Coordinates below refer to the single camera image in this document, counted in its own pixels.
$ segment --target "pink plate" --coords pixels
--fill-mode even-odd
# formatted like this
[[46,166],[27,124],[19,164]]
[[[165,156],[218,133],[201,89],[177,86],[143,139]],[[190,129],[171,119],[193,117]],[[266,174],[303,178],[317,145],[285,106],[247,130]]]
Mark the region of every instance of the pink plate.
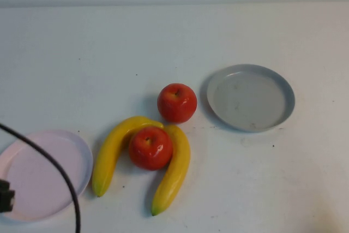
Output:
[[[91,151],[83,139],[64,130],[37,132],[28,137],[60,163],[77,195],[81,195],[93,167]],[[5,213],[10,219],[42,220],[72,203],[68,186],[56,168],[20,140],[0,155],[0,178],[9,181],[16,192],[13,211]]]

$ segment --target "toy apple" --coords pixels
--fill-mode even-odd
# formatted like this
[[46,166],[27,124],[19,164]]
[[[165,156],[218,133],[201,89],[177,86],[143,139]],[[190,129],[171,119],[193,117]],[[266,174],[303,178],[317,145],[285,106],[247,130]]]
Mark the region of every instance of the toy apple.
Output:
[[179,83],[173,83],[161,90],[158,96],[158,109],[164,119],[174,123],[189,120],[197,107],[194,91]]
[[129,155],[140,168],[157,170],[163,168],[172,157],[172,141],[161,128],[147,127],[137,132],[130,141]]

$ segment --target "banana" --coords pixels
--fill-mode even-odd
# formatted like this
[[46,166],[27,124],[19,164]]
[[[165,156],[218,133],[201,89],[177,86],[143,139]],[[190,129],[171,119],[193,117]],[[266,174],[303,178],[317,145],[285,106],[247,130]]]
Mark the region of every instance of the banana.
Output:
[[109,133],[98,153],[93,169],[92,189],[96,196],[103,196],[107,191],[113,178],[116,162],[131,137],[140,129],[149,126],[164,127],[160,122],[136,116],[125,119]]
[[190,162],[190,146],[184,132],[177,126],[166,126],[173,143],[173,155],[166,174],[160,183],[152,203],[152,215],[165,211],[176,197]]

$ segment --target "white table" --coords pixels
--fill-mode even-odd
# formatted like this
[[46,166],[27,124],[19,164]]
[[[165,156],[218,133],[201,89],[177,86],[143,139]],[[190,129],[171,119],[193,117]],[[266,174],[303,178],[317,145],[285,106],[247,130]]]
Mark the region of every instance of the white table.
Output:
[[[95,153],[122,119],[159,119],[156,97],[182,82],[254,63],[284,76],[291,118],[239,133],[199,100],[181,125],[191,142],[185,183],[151,217],[163,172],[125,153],[102,198],[80,198],[82,232],[349,232],[349,3],[0,9],[0,121],[23,133],[66,129]],[[0,133],[0,151],[14,139]],[[74,211],[0,232],[73,232]]]

